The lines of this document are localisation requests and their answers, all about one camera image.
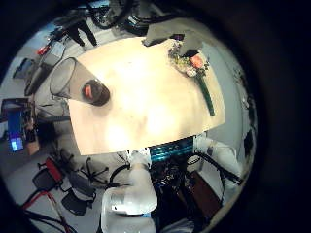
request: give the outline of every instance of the floor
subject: floor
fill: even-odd
[[[94,32],[98,45],[103,45],[117,39],[111,30],[100,31],[95,28],[95,26],[90,21],[88,21],[87,23],[89,24],[91,30]],[[119,35],[120,39],[127,37],[131,37],[131,35]],[[86,42],[87,49],[92,50],[92,45],[87,40],[87,37],[86,35],[84,35],[84,33],[82,33],[82,39]],[[83,50],[80,48],[80,46],[73,43],[72,41],[68,42],[66,48],[67,49],[63,54],[63,59],[69,56],[76,57],[83,53]],[[50,95],[50,92],[47,91],[49,90],[49,85],[50,79],[48,77],[36,93],[36,105],[40,106],[45,104],[53,104],[52,106],[45,107],[44,109],[54,115],[64,114],[65,116],[68,116],[69,112],[66,109],[66,104],[62,100],[53,99]],[[77,169],[81,168],[85,164],[88,156],[80,156],[70,121],[58,122],[55,123],[54,126],[58,136],[57,141],[59,143],[59,148],[66,149],[68,152],[74,154],[75,167]],[[39,171],[37,163],[43,163],[48,157],[48,154],[40,153],[32,157],[32,159],[30,160],[29,157],[28,159],[27,156],[24,157],[25,159],[13,159],[16,162],[13,161],[11,163],[12,166],[9,167],[19,167],[14,172],[12,172],[12,169],[11,171],[1,171],[3,175],[6,175],[5,184],[7,185],[8,190],[14,197],[15,201],[19,204],[25,201],[28,195],[35,190],[32,178]],[[96,171],[97,169],[100,170],[103,167],[109,166],[109,171],[101,176],[102,180],[109,178],[111,173],[122,164],[123,161],[115,153],[98,154],[91,157],[91,165]],[[116,176],[115,182],[126,183],[126,174],[126,170],[120,172]],[[69,187],[69,182],[65,179],[63,187],[66,189],[66,186]],[[72,225],[78,232],[96,232],[99,224],[99,215],[101,212],[101,197],[103,194],[103,189],[97,189],[96,192],[97,198],[92,205],[92,209],[87,209],[84,216],[74,216],[70,212],[63,209],[63,213],[67,222]],[[65,194],[59,190],[52,190],[52,195],[58,203],[60,203],[61,199],[65,196]],[[46,197],[40,198],[32,207],[29,208],[29,210],[46,216],[56,217]],[[54,229],[46,226],[45,224],[38,222],[34,222],[34,224],[37,225],[43,232],[54,232]]]
[[[90,22],[88,22],[90,25],[90,28],[95,31],[95,37],[99,42],[99,45],[103,45],[105,43],[111,42],[116,39],[115,35],[110,31],[100,31],[97,28],[95,28],[94,25],[92,25]],[[84,41],[86,41],[86,46],[89,50],[92,49],[92,46],[90,42],[86,39],[86,36],[82,34],[82,38]],[[124,34],[119,35],[119,38],[127,38],[131,37],[130,34]],[[211,56],[213,55],[213,50],[211,48],[207,48],[207,51],[210,52]],[[83,53],[82,49],[74,44],[73,42],[69,42],[67,44],[67,49],[63,55],[63,58],[69,57],[69,56],[79,56]],[[227,93],[224,97],[225,101],[225,109],[226,109],[226,115],[231,116],[231,114],[235,115],[235,117],[230,120],[229,124],[223,125],[219,130],[218,128],[214,129],[213,131],[209,132],[209,137],[213,137],[215,139],[218,139],[220,141],[225,141],[225,143],[228,143],[232,147],[239,147],[241,142],[239,140],[236,140],[232,136],[232,132],[236,132],[238,128],[243,128],[241,121],[236,120],[238,117],[241,117],[243,113],[240,113],[238,111],[238,108],[240,106],[236,106],[235,102],[233,103],[232,96],[236,94],[239,94],[238,91],[235,89],[235,85],[229,84],[227,81],[231,79],[231,76],[229,74],[223,74],[222,68],[216,69],[214,67],[217,66],[218,61],[213,60],[214,57],[211,58],[211,65],[214,68],[216,76],[221,76],[219,79],[220,86],[222,88],[223,93]],[[36,104],[37,105],[45,105],[45,104],[53,104],[53,106],[46,107],[45,110],[48,112],[53,113],[54,115],[62,115],[68,116],[69,112],[66,108],[66,103],[59,99],[53,99],[50,95],[50,92],[47,91],[49,89],[49,81],[50,79],[47,78],[44,83],[41,85],[40,89],[38,90],[36,94]],[[55,124],[56,133],[58,136],[58,143],[60,148],[64,148],[68,150],[70,153],[75,155],[75,166],[76,168],[80,168],[88,158],[88,156],[80,156],[70,121],[63,121]],[[11,172],[5,177],[5,183],[7,185],[7,188],[9,189],[10,193],[14,197],[17,203],[22,203],[27,196],[35,190],[35,187],[32,183],[33,176],[37,173],[37,163],[44,162],[45,158],[48,155],[46,153],[41,154],[40,156],[33,157],[28,163],[23,163],[23,166],[20,166],[15,171]],[[123,164],[121,159],[118,157],[115,153],[106,153],[106,154],[96,154],[91,157],[91,160],[93,161],[92,164],[96,166],[97,169],[100,169],[101,167],[108,166],[109,172],[105,174],[105,176],[109,177],[111,173],[120,165]],[[215,173],[215,176],[211,176],[213,179],[214,177],[218,179],[218,175]],[[126,171],[121,172],[116,177],[116,182],[119,183],[126,183]],[[220,182],[217,181],[214,183],[213,188],[217,189],[217,193],[221,193],[221,187]],[[71,213],[67,211],[63,211],[68,223],[76,228],[78,232],[96,232],[97,226],[98,226],[98,220],[99,220],[99,214],[101,210],[101,196],[103,191],[97,190],[97,198],[93,204],[92,209],[87,209],[86,215],[83,217],[74,216]],[[65,195],[60,191],[53,190],[52,195],[54,195],[55,199],[60,202],[62,197]],[[41,198],[36,202],[30,210],[34,212],[41,213],[43,215],[47,216],[53,216],[55,217],[55,214],[53,213],[49,201],[45,197]],[[49,228],[48,226],[41,224],[41,223],[35,223],[42,229],[43,232],[52,233],[54,232],[53,229]]]

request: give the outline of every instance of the blue screen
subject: blue screen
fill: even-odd
[[[21,139],[21,111],[8,113],[8,129],[12,151],[23,149]]]

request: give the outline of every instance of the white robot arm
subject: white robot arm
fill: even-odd
[[[128,154],[128,160],[129,186],[109,188],[103,195],[101,229],[104,233],[154,233],[156,229],[151,218],[133,216],[147,214],[157,205],[149,174],[149,150],[135,150]]]

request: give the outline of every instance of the flower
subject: flower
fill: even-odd
[[[186,68],[186,73],[187,73],[187,75],[188,75],[189,77],[194,77],[194,76],[196,76],[196,70],[195,70],[195,68],[192,67],[192,66],[189,66],[189,67]]]
[[[192,66],[195,68],[201,68],[203,66],[203,61],[199,55],[195,55],[190,58],[190,62],[192,63]]]

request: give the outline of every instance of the beige tabletop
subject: beige tabletop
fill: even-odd
[[[213,69],[205,79],[215,110],[211,117],[197,83],[169,62],[167,52],[173,41],[146,48],[142,40],[115,41],[78,57],[111,92],[102,107],[69,101],[81,155],[136,150],[225,123],[224,101]]]

